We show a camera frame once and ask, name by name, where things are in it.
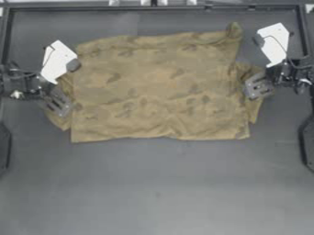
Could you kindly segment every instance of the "gray table surface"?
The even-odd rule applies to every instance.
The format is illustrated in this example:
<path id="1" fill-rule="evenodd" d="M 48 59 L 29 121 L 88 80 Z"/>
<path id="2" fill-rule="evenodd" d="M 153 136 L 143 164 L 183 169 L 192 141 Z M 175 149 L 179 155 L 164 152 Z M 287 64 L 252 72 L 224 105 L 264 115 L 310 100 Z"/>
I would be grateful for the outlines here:
<path id="1" fill-rule="evenodd" d="M 244 29 L 239 60 L 264 65 L 249 37 L 278 21 L 296 32 L 292 12 L 17 13 L 9 58 L 37 69 L 54 39 L 74 46 L 121 34 L 219 30 L 233 20 Z M 298 33 L 290 50 L 300 55 Z M 308 115 L 307 95 L 280 89 L 247 140 L 70 144 L 34 103 L 6 100 L 13 149 L 0 179 L 0 234 L 310 234 L 314 175 L 296 139 Z"/>

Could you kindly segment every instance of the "black metal frame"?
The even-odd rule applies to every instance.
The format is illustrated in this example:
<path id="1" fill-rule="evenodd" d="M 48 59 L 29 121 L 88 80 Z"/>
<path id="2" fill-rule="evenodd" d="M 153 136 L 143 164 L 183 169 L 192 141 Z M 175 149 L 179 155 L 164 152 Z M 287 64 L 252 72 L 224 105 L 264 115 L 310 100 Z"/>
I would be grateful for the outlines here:
<path id="1" fill-rule="evenodd" d="M 294 11 L 296 15 L 296 22 L 299 28 L 299 37 L 302 41 L 302 51 L 304 56 L 308 56 L 312 60 L 312 48 L 311 40 L 307 31 L 307 21 L 306 21 L 306 6 L 302 4 L 295 5 L 279 5 L 279 4 L 253 4 L 253 5 L 221 5 L 212 4 L 209 2 L 201 2 L 196 6 L 187 6 L 185 0 L 176 0 L 177 5 L 173 6 L 157 6 L 157 0 L 151 0 L 149 6 L 140 6 L 140 1 L 127 2 L 120 6 L 109 6 L 109 2 L 80 2 L 80 3 L 18 3 L 10 4 L 4 3 L 0 5 L 2 7 L 2 17 L 1 17 L 1 31 L 0 31 L 0 63 L 8 62 L 8 48 L 9 48 L 9 37 L 12 28 L 12 17 L 17 11 L 168 11 L 168 10 L 205 10 L 205 11 Z M 314 109 L 314 88 L 310 91 L 311 105 Z"/>

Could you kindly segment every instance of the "cable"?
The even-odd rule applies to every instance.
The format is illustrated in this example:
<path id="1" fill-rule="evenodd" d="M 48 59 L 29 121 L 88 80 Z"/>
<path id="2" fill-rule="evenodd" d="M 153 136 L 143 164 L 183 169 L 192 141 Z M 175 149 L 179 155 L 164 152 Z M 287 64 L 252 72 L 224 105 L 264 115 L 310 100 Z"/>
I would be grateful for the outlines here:
<path id="1" fill-rule="evenodd" d="M 29 76 L 33 76 L 33 75 L 37 75 L 37 73 L 29 73 L 29 74 L 24 74 L 21 76 L 12 76 L 13 79 L 20 79 L 20 78 L 25 78 L 25 77 L 29 77 Z"/>
<path id="2" fill-rule="evenodd" d="M 5 100 L 4 97 L 0 97 L 0 123 L 4 122 L 4 113 L 5 113 Z"/>
<path id="3" fill-rule="evenodd" d="M 32 73 L 30 71 L 26 71 L 26 70 L 22 70 L 20 68 L 12 68 L 12 69 L 8 69 L 10 72 L 14 72 L 14 71 L 20 71 L 22 73 Z"/>
<path id="4" fill-rule="evenodd" d="M 48 63 L 48 61 L 49 61 L 49 59 L 50 59 L 50 57 L 52 57 L 52 53 L 54 52 L 53 46 L 49 46 L 49 47 L 52 48 L 52 51 L 50 51 L 50 53 L 49 53 L 49 55 L 48 55 L 48 58 L 46 58 L 46 60 L 45 60 L 45 62 L 44 62 L 44 64 L 42 64 L 42 66 L 41 66 L 41 70 L 42 70 L 42 68 L 45 67 L 45 65 L 46 65 L 46 63 Z"/>
<path id="5" fill-rule="evenodd" d="M 286 54 L 286 57 L 287 57 L 287 60 L 288 62 L 291 63 L 291 67 L 296 70 L 304 70 L 304 69 L 308 69 L 312 67 L 312 65 L 304 65 L 304 66 L 298 66 L 294 64 L 294 62 L 291 61 L 291 59 L 288 58 L 288 53 L 286 51 L 286 49 L 283 48 L 282 44 L 279 43 L 278 39 L 272 36 L 272 35 L 268 35 L 266 37 L 263 37 L 263 39 L 267 39 L 267 38 L 272 38 L 276 42 L 276 44 L 279 45 L 280 49 L 283 50 L 284 54 Z"/>

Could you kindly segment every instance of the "tan cloth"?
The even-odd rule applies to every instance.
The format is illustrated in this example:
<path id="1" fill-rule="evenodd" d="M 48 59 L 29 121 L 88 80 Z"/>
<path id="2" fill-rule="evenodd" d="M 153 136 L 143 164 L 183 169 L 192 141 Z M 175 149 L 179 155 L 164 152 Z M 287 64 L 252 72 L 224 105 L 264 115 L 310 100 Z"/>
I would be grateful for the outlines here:
<path id="1" fill-rule="evenodd" d="M 52 123 L 73 142 L 167 136 L 180 140 L 248 137 L 260 100 L 241 85 L 259 69 L 235 61 L 241 40 L 225 31 L 98 39 L 77 47 L 82 67 L 60 79 L 74 108 Z"/>

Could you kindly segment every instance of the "crumpled fabric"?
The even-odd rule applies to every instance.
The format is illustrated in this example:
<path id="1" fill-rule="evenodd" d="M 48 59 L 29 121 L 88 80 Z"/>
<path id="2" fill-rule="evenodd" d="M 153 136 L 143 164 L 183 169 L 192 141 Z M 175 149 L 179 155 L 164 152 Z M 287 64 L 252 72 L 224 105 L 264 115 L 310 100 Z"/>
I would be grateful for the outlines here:
<path id="1" fill-rule="evenodd" d="M 249 101 L 243 81 L 262 69 L 235 62 L 243 30 L 167 36 L 119 36 L 78 45 L 80 70 L 58 85 L 73 102 L 66 118 L 46 116 L 72 142 L 169 137 L 248 137 L 262 100 Z"/>

